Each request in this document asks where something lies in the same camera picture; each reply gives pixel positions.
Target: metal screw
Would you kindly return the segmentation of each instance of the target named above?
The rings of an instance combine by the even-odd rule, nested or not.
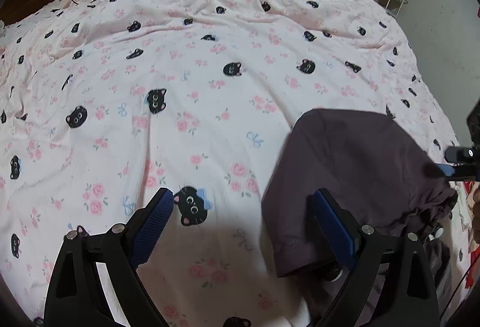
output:
[[[124,229],[125,229],[125,226],[123,224],[115,224],[112,227],[112,232],[113,233],[122,233]]]
[[[417,234],[415,233],[408,233],[407,237],[412,241],[412,242],[416,242],[419,237],[417,236]]]
[[[375,232],[374,228],[368,224],[362,226],[361,230],[367,235],[372,235]]]
[[[73,240],[77,237],[77,235],[78,235],[78,232],[75,230],[68,231],[67,239]]]

